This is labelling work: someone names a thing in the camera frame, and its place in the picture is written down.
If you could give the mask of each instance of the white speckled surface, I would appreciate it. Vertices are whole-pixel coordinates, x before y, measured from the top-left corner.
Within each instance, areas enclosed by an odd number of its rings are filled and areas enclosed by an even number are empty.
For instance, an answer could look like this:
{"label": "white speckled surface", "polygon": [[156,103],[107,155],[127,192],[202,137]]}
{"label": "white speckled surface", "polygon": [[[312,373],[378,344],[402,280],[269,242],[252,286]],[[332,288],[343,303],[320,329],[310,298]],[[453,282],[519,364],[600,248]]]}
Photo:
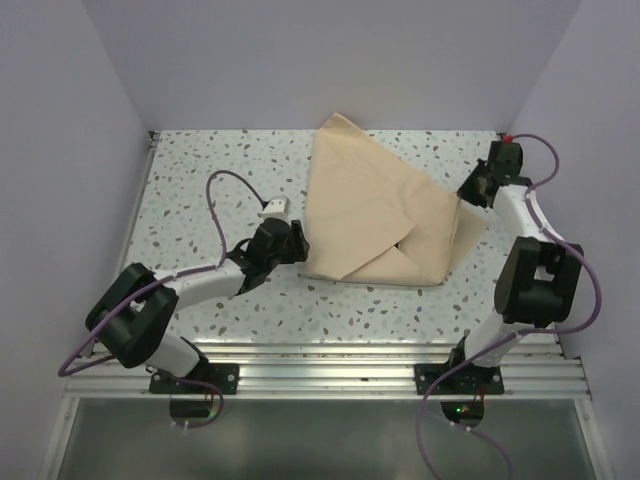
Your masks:
{"label": "white speckled surface", "polygon": [[[309,130],[164,131],[140,206],[128,262],[152,269],[202,263],[220,254],[204,200],[209,173],[245,175],[263,197],[286,194],[302,218],[313,142]],[[456,190],[486,158],[495,132],[370,131],[400,158]],[[216,182],[213,197],[228,242],[250,237],[259,205],[235,179]],[[489,228],[444,285],[397,288],[325,282],[281,266],[270,282],[234,299],[219,298],[176,315],[170,329],[195,341],[256,343],[456,342],[489,313],[493,280],[512,240],[493,212]],[[548,343],[549,338],[528,339]]]}

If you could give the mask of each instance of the cable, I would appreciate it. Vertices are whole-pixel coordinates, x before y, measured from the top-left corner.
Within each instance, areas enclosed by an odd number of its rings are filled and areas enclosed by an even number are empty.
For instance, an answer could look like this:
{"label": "cable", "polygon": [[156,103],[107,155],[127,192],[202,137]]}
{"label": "cable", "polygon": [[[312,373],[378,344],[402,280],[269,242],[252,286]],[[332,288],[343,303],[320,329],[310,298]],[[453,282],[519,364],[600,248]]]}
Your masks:
{"label": "cable", "polygon": [[[220,220],[218,219],[218,216],[216,215],[215,204],[211,199],[211,183],[213,182],[213,180],[215,180],[215,178],[217,178],[220,175],[230,175],[232,177],[237,178],[242,183],[244,183],[244,185],[251,191],[251,193],[253,193],[253,195],[258,199],[258,201],[260,202],[260,204],[262,206],[266,205],[265,201],[262,199],[262,197],[257,192],[257,190],[253,187],[253,185],[251,185],[245,178],[243,178],[239,174],[237,174],[235,172],[232,172],[230,170],[217,170],[217,171],[213,172],[209,176],[209,178],[207,179],[206,197],[207,197],[207,206],[209,207],[209,213],[211,214],[211,218],[213,219],[213,223],[214,223],[214,225],[216,227],[216,230],[218,231],[218,235],[220,236],[220,243],[222,244],[222,255],[221,255],[220,260],[218,261],[218,263],[211,264],[211,265],[204,265],[204,266],[201,266],[201,267],[186,268],[184,270],[180,270],[177,273],[175,273],[174,275],[167,275],[166,277],[163,277],[163,278],[161,278],[159,280],[156,280],[156,281],[154,281],[154,282],[152,282],[152,283],[140,288],[139,290],[136,290],[135,292],[133,292],[127,298],[122,300],[118,305],[116,305],[116,307],[113,310],[111,310],[109,313],[107,313],[105,315],[105,317],[102,320],[100,320],[98,325],[96,325],[89,332],[89,336],[75,350],[73,350],[73,352],[71,352],[71,354],[62,362],[62,365],[58,369],[58,376],[59,377],[69,377],[69,376],[71,376],[71,375],[73,375],[75,373],[81,372],[83,370],[86,370],[88,368],[94,367],[96,365],[99,365],[101,363],[107,362],[107,361],[112,360],[113,358],[115,358],[113,355],[105,355],[105,356],[100,357],[100,358],[98,358],[96,360],[92,360],[91,362],[87,362],[87,363],[84,363],[84,364],[79,365],[77,367],[74,367],[72,369],[69,369],[71,364],[74,362],[74,360],[78,356],[80,356],[82,351],[91,342],[93,342],[98,337],[98,335],[100,335],[100,333],[105,329],[105,327],[109,324],[109,322],[111,320],[113,320],[113,318],[115,318],[120,312],[122,312],[122,310],[127,308],[131,304],[131,302],[136,301],[138,298],[142,297],[146,293],[148,293],[148,292],[150,292],[152,290],[155,290],[156,288],[160,287],[161,285],[164,285],[165,283],[167,283],[169,281],[172,281],[172,280],[175,280],[175,279],[178,279],[178,278],[181,278],[181,277],[185,277],[187,275],[195,275],[195,274],[198,274],[198,273],[206,273],[206,272],[210,272],[210,271],[213,271],[213,270],[217,270],[218,268],[220,268],[224,264],[224,262],[225,262],[225,260],[227,258],[227,253],[228,253],[227,240],[226,240],[226,238],[224,236],[224,231],[222,230],[222,225],[220,224]],[[188,425],[188,428],[197,428],[197,427],[208,425],[209,423],[211,423],[216,418],[216,415],[219,414],[222,411],[222,407],[224,405],[224,399],[223,399],[223,396],[222,396],[222,392],[215,385],[210,384],[210,383],[206,383],[206,382],[198,382],[196,380],[187,380],[187,379],[184,379],[184,378],[178,378],[178,377],[174,377],[171,374],[169,374],[169,375],[177,382],[184,383],[185,385],[198,385],[198,386],[201,386],[203,388],[207,388],[207,389],[211,390],[215,395],[220,397],[220,407],[218,409],[218,412],[216,414],[214,414],[213,417],[210,417],[207,421],[203,422],[202,424]]]}
{"label": "cable", "polygon": [[[533,192],[539,186],[545,185],[546,183],[548,183],[551,180],[553,180],[553,178],[558,174],[558,170],[560,169],[560,158],[558,156],[558,152],[556,151],[556,149],[547,140],[545,140],[544,138],[542,138],[542,137],[540,137],[538,135],[534,135],[534,134],[523,133],[523,134],[520,134],[520,135],[514,135],[512,137],[508,136],[508,137],[505,137],[505,141],[511,141],[512,139],[516,139],[516,138],[533,138],[535,140],[538,140],[538,141],[542,142],[544,145],[546,145],[547,148],[549,148],[549,150],[551,151],[551,153],[553,155],[554,162],[555,162],[553,172],[548,177],[544,178],[543,180],[540,180],[539,182],[536,182],[536,183],[532,184],[529,188],[527,188],[527,190],[525,191],[525,195],[524,195],[525,205],[527,207],[527,211],[529,212],[529,215],[531,215],[531,218],[533,219],[534,223],[540,229],[540,232],[542,234],[544,234],[547,238],[549,238],[550,240],[552,240],[553,242],[555,242],[556,244],[558,244],[562,248],[564,248],[569,254],[574,256],[582,264],[584,269],[587,271],[587,274],[589,275],[589,278],[591,279],[591,282],[593,283],[593,289],[594,289],[594,294],[595,294],[594,307],[593,307],[593,311],[592,311],[591,315],[589,316],[589,318],[585,322],[583,322],[582,324],[580,324],[580,325],[578,325],[576,327],[565,328],[565,329],[557,329],[557,328],[553,328],[553,329],[523,328],[523,329],[518,330],[516,332],[512,332],[509,335],[507,335],[506,337],[502,338],[501,340],[498,340],[497,342],[494,342],[493,344],[490,344],[487,347],[483,348],[481,351],[479,351],[475,355],[472,355],[471,357],[467,358],[464,362],[462,362],[459,365],[455,366],[451,370],[448,370],[447,372],[442,374],[440,377],[438,377],[431,385],[429,385],[429,388],[427,388],[427,391],[425,392],[424,396],[422,397],[422,401],[420,402],[420,408],[418,409],[418,416],[416,417],[415,430],[416,430],[416,438],[417,438],[417,441],[418,441],[418,448],[420,450],[420,455],[422,455],[422,459],[424,460],[425,464],[427,465],[427,468],[431,471],[432,475],[437,480],[444,480],[444,477],[442,477],[438,473],[438,471],[436,470],[435,466],[433,465],[433,462],[432,462],[431,458],[429,457],[429,455],[427,453],[427,450],[426,450],[425,445],[424,445],[424,440],[422,438],[422,429],[420,428],[421,424],[422,424],[422,418],[424,417],[424,413],[425,413],[425,410],[426,410],[427,399],[429,398],[429,396],[431,394],[433,394],[433,392],[435,391],[436,387],[440,383],[442,383],[444,380],[449,378],[450,376],[454,375],[455,373],[459,372],[460,370],[462,370],[466,366],[468,366],[471,363],[473,363],[478,358],[480,358],[483,355],[486,355],[487,353],[489,353],[490,351],[492,351],[492,350],[494,350],[496,348],[499,348],[502,345],[514,340],[515,338],[518,338],[518,337],[522,338],[522,337],[525,337],[526,335],[529,335],[529,334],[532,334],[532,333],[539,333],[539,334],[543,334],[543,335],[563,335],[563,334],[581,332],[581,331],[585,330],[586,328],[588,328],[589,326],[591,326],[593,324],[593,322],[596,321],[596,319],[598,318],[598,315],[600,314],[600,310],[602,308],[602,288],[600,286],[600,281],[598,280],[598,277],[596,275],[596,272],[595,272],[594,268],[584,258],[584,256],[580,252],[578,252],[575,248],[573,248],[571,245],[569,245],[564,240],[558,238],[557,235],[555,235],[554,233],[552,233],[546,227],[543,226],[542,220],[540,220],[540,217],[538,217],[538,214],[536,213],[535,209],[533,208],[533,203],[531,201],[530,193]],[[481,437],[484,440],[488,441],[489,443],[491,443],[493,446],[495,446],[498,449],[498,451],[500,452],[502,457],[505,459],[505,462],[507,464],[507,472],[508,472],[507,473],[507,478],[509,480],[511,480],[513,478],[513,462],[511,461],[511,459],[507,455],[507,453],[504,450],[504,448],[501,445],[499,445],[494,439],[489,437],[487,434],[485,434],[483,432],[480,432],[480,431],[475,431],[475,430],[472,430],[472,432],[476,433],[479,437]]]}

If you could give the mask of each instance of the beige cloth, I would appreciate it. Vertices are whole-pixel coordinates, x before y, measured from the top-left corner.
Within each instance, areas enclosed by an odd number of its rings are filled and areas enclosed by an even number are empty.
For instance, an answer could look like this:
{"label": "beige cloth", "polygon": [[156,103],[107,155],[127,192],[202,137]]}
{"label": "beige cloth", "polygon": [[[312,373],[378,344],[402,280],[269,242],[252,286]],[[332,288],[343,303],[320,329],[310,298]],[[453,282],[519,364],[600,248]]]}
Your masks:
{"label": "beige cloth", "polygon": [[345,282],[437,285],[486,228],[338,114],[315,136],[305,215],[306,274]]}

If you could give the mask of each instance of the gray floor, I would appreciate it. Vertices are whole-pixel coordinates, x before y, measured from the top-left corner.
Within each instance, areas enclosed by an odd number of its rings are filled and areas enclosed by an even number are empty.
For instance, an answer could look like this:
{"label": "gray floor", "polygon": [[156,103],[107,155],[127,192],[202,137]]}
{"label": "gray floor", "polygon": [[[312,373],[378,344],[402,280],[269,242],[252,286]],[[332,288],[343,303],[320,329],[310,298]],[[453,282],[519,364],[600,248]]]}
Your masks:
{"label": "gray floor", "polygon": [[[231,399],[216,423],[183,435],[169,426],[166,400],[85,400],[60,478],[430,479],[416,447],[417,406]],[[481,428],[505,446],[515,479],[594,478],[571,401],[494,401]],[[506,478],[490,445],[430,415],[424,429],[447,480]]]}

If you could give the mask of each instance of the white wall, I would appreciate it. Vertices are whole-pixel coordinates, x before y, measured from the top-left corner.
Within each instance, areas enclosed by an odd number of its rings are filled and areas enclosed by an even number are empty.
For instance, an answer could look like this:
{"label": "white wall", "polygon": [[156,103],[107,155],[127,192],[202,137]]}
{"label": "white wall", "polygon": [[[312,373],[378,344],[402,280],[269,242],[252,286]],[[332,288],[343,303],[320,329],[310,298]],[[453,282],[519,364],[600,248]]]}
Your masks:
{"label": "white wall", "polygon": [[[637,0],[584,0],[511,129],[540,133],[557,146],[560,174],[539,198],[552,223],[584,246],[600,274],[599,322],[564,343],[582,355],[620,479],[640,476],[639,24]],[[533,173],[548,172],[549,155],[532,143],[525,148]],[[583,281],[574,324],[591,312],[592,292]]]}
{"label": "white wall", "polygon": [[0,478],[37,475],[145,137],[79,0],[0,2]]}
{"label": "white wall", "polygon": [[145,123],[506,129],[580,0],[84,0]]}

